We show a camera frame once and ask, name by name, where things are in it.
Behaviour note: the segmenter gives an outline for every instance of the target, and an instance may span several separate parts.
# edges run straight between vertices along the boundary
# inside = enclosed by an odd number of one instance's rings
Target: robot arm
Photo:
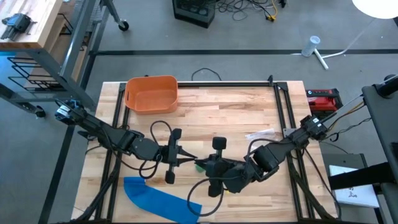
[[[271,142],[248,153],[244,157],[245,162],[222,158],[226,139],[214,138],[213,148],[217,153],[209,155],[207,159],[197,159],[195,163],[206,170],[207,177],[213,178],[208,189],[210,197],[219,196],[223,184],[231,193],[239,193],[251,182],[268,179],[278,171],[279,164],[290,151],[305,148],[309,144],[309,138],[323,139],[327,131],[317,117],[307,116],[301,120],[299,129],[281,141]]]
[[[137,159],[144,161],[169,164],[169,170],[166,172],[165,178],[168,184],[174,183],[174,167],[197,158],[185,152],[178,145],[178,140],[181,138],[182,133],[181,129],[174,129],[169,137],[169,143],[166,146],[160,146],[153,140],[145,138],[138,131],[114,128],[95,118],[87,113],[78,101],[57,101],[57,103],[60,107],[55,113],[56,119],[67,125],[79,125],[86,130],[79,132],[83,137],[97,137],[98,142],[108,150],[119,151],[129,156],[134,154]],[[188,158],[177,159],[178,154]]]

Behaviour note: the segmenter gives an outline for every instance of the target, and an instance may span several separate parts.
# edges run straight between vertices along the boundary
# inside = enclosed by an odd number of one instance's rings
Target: concrete floor
[[[235,22],[231,14],[216,13],[209,29],[175,20],[171,1],[115,0],[130,31],[122,33],[108,19],[100,50],[177,49],[301,49],[311,35],[318,35],[320,49],[343,49],[371,20],[351,1],[290,1],[271,24],[261,12],[248,9],[249,17]],[[398,28],[393,20],[376,20],[354,49],[398,49]],[[306,88],[337,88],[344,103],[360,94],[362,86],[380,82],[398,73],[398,55],[346,55],[327,59],[325,71],[315,57],[292,55],[97,57],[87,93],[98,100],[107,81],[127,81],[144,75],[174,75],[190,80],[192,72],[208,67],[223,80],[303,80]],[[0,82],[13,89],[7,76],[15,75],[0,59]],[[216,80],[208,72],[195,80]],[[40,103],[46,119],[33,116],[0,100],[0,223],[37,223],[57,161],[66,126],[52,114],[53,103]],[[366,109],[336,127],[344,128],[369,116]],[[336,145],[348,152],[364,153],[369,165],[386,161],[372,123],[365,123],[340,137]],[[86,142],[75,135],[62,175],[62,183],[50,217],[67,221],[72,213]],[[324,153],[340,153],[322,145]],[[375,223],[368,208],[343,206],[343,219]]]

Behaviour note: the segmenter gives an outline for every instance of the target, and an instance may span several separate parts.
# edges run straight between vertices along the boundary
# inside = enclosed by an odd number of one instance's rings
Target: blue cloth
[[[139,208],[177,223],[196,223],[198,217],[187,207],[187,201],[145,185],[141,177],[125,177],[124,191]],[[194,211],[200,213],[201,205],[190,202]]]

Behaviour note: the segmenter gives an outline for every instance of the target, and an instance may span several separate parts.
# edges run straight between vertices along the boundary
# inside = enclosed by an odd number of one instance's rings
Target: red device
[[[311,113],[319,118],[325,118],[340,109],[341,102],[339,91],[331,90],[306,90]]]

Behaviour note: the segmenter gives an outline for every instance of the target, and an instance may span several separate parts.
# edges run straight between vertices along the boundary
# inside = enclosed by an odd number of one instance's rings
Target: orange basket
[[[177,80],[171,75],[132,78],[124,102],[136,114],[171,113],[177,109]]]

